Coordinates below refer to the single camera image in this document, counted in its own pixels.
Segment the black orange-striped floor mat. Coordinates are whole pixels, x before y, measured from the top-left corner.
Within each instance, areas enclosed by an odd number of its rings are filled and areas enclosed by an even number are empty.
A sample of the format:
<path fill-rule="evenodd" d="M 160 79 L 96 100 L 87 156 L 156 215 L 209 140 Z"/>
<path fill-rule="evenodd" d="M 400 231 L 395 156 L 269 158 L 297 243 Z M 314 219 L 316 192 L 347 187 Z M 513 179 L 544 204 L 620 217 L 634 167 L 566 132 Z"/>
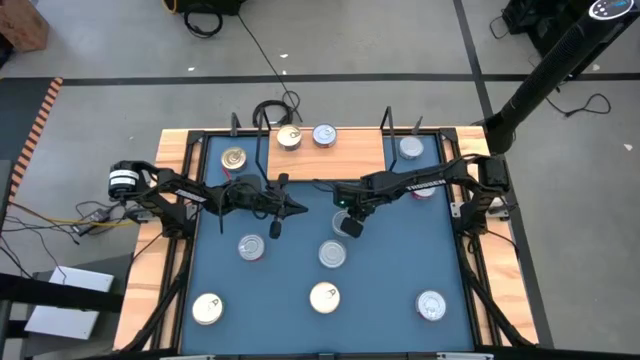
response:
<path fill-rule="evenodd" d="M 63 79 L 0 79 L 0 188 L 10 201 L 27 173 Z"/>

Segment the cardboard box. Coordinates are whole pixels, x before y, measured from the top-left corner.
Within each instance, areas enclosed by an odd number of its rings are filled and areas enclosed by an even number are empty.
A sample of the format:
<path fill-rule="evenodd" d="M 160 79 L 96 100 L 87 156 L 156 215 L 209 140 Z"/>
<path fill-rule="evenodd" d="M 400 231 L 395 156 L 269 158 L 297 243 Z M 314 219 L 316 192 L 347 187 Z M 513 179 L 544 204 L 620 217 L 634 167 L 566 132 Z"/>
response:
<path fill-rule="evenodd" d="M 30 0 L 0 0 L 0 34 L 19 52 L 45 50 L 49 23 Z"/>

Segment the white flat panel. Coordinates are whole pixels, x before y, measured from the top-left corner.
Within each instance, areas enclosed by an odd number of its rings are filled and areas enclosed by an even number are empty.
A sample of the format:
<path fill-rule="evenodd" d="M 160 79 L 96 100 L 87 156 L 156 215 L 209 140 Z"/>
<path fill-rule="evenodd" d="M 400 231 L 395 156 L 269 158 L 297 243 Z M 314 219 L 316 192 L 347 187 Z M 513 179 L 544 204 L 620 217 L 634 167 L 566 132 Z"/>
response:
<path fill-rule="evenodd" d="M 108 292 L 114 276 L 82 269 L 58 266 L 48 282 L 70 285 L 100 292 Z M 98 311 L 84 311 L 37 305 L 31 313 L 25 330 L 31 333 L 88 340 L 98 319 Z"/>

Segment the blue label gold-top can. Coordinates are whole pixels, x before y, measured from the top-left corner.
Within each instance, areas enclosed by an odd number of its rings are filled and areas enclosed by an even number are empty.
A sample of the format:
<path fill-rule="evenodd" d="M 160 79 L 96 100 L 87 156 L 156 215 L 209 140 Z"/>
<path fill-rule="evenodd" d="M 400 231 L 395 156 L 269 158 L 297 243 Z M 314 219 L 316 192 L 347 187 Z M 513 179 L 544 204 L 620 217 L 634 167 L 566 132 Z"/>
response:
<path fill-rule="evenodd" d="M 329 314 L 334 312 L 341 300 L 339 289 L 330 282 L 315 284 L 309 293 L 311 307 L 318 313 Z"/>
<path fill-rule="evenodd" d="M 204 293 L 196 298 L 192 306 L 192 316 L 199 325 L 212 325 L 223 315 L 224 302 L 215 293 Z"/>
<path fill-rule="evenodd" d="M 278 145 L 285 151 L 295 151 L 302 142 L 301 130 L 293 124 L 283 125 L 276 134 Z"/>

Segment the black metal beam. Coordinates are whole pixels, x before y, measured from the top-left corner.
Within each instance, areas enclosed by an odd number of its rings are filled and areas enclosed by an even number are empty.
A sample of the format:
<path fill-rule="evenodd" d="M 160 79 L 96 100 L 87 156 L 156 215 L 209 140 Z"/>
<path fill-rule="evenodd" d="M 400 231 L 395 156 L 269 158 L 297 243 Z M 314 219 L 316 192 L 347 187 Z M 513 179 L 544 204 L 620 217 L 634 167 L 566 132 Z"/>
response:
<path fill-rule="evenodd" d="M 0 300 L 84 311 L 119 313 L 124 296 L 0 273 Z"/>

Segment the black tower fan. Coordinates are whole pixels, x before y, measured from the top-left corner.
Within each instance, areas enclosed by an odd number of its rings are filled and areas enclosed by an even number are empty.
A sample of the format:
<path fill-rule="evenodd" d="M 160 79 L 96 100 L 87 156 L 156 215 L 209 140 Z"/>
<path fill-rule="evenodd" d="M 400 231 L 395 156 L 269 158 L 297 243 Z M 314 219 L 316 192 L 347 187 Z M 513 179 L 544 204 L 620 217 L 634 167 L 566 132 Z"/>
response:
<path fill-rule="evenodd" d="M 483 121 L 489 151 L 502 154 L 516 128 L 613 31 L 635 0 L 596 0 L 525 78 L 502 109 Z"/>

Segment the green label tuna can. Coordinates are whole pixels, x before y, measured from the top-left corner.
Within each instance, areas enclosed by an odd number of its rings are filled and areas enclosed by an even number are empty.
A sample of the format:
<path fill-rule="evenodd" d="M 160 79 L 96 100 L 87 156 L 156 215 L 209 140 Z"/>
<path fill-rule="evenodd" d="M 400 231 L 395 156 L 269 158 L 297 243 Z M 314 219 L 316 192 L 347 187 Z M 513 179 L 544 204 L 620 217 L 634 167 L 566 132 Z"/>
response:
<path fill-rule="evenodd" d="M 247 165 L 247 153 L 241 147 L 229 147 L 221 154 L 221 164 L 229 172 L 240 172 Z"/>
<path fill-rule="evenodd" d="M 420 157 L 424 151 L 424 145 L 421 139 L 416 136 L 406 136 L 399 143 L 400 155 L 407 160 Z"/>

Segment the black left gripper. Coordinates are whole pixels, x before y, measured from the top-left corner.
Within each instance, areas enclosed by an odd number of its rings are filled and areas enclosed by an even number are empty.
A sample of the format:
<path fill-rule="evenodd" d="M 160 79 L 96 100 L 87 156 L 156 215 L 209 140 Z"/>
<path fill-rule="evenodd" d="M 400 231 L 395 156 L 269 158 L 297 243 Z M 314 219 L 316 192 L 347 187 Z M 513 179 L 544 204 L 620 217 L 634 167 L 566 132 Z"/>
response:
<path fill-rule="evenodd" d="M 264 219 L 268 215 L 273 216 L 269 228 L 269 237 L 278 239 L 282 231 L 281 221 L 284 218 L 300 215 L 308 212 L 306 206 L 287 197 L 284 187 L 288 184 L 289 175 L 281 173 L 274 185 L 267 185 L 260 190 L 260 177 L 258 175 L 242 175 L 235 179 L 239 192 L 243 192 L 242 204 L 248 205 L 254 216 Z"/>

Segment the black equipment case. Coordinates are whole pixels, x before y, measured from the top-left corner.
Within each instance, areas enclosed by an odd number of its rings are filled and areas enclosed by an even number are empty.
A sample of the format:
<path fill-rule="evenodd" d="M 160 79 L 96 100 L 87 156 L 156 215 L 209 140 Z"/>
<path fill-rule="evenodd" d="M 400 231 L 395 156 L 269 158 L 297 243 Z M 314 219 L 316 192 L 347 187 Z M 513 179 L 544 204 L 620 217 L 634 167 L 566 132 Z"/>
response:
<path fill-rule="evenodd" d="M 221 15 L 237 15 L 247 0 L 164 0 L 171 11 L 200 13 L 217 13 Z"/>

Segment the blue label silver-top can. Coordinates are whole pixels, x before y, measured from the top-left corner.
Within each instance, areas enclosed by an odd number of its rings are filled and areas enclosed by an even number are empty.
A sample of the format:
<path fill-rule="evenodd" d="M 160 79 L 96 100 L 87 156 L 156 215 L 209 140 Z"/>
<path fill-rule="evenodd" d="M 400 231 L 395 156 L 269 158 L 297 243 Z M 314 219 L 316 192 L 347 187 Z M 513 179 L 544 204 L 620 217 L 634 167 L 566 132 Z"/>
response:
<path fill-rule="evenodd" d="M 318 250 L 320 263 L 326 268 L 339 268 L 347 258 L 346 247 L 337 240 L 323 242 Z"/>
<path fill-rule="evenodd" d="M 328 123 L 318 124 L 312 130 L 312 138 L 317 147 L 329 148 L 337 141 L 337 130 Z"/>

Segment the black metal rig frame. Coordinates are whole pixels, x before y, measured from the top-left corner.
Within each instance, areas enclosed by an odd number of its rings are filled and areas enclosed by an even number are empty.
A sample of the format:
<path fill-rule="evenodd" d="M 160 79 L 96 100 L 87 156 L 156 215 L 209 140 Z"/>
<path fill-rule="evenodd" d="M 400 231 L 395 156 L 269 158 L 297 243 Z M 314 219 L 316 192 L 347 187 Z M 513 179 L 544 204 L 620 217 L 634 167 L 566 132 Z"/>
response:
<path fill-rule="evenodd" d="M 339 138 L 338 147 L 341 153 L 346 149 L 362 146 L 365 155 L 360 156 L 353 169 L 342 173 L 362 175 L 365 170 L 378 170 L 383 165 L 383 130 L 375 127 L 339 127 L 346 132 Z M 205 135 L 231 135 L 232 128 L 217 129 L 163 129 L 156 152 L 155 165 L 179 170 L 192 180 L 203 175 L 205 162 Z M 484 130 L 479 126 L 420 126 L 419 133 L 435 133 L 436 140 L 444 140 L 444 158 L 451 160 L 454 153 L 488 154 Z M 481 282 L 487 291 L 491 291 L 493 299 L 504 312 L 509 321 L 527 340 L 540 345 L 553 345 L 543 305 L 535 305 L 534 300 L 541 300 L 540 290 L 535 279 L 535 271 L 524 232 L 520 210 L 514 208 L 509 213 L 510 222 L 489 219 L 488 229 L 518 246 L 518 259 L 514 249 L 509 250 L 506 240 L 494 234 L 479 236 L 480 248 L 476 254 L 467 253 L 467 258 L 476 275 L 484 276 Z M 156 233 L 160 232 L 159 220 L 141 225 L 135 255 L 127 278 L 123 307 L 115 334 L 113 350 L 121 350 L 131 343 L 135 335 L 142 329 L 151 316 L 161 297 L 168 291 L 183 259 L 189 258 L 191 252 L 186 250 L 186 240 L 170 240 L 159 237 L 151 244 Z M 163 315 L 161 321 L 152 332 L 150 339 L 143 345 L 143 350 L 166 349 L 178 339 L 178 310 L 182 310 L 186 290 L 179 292 Z M 472 315 L 478 320 L 480 342 L 482 345 L 497 345 L 498 340 L 505 346 L 506 335 L 491 335 L 497 325 L 490 325 L 489 312 L 477 295 L 473 295 L 475 308 Z"/>

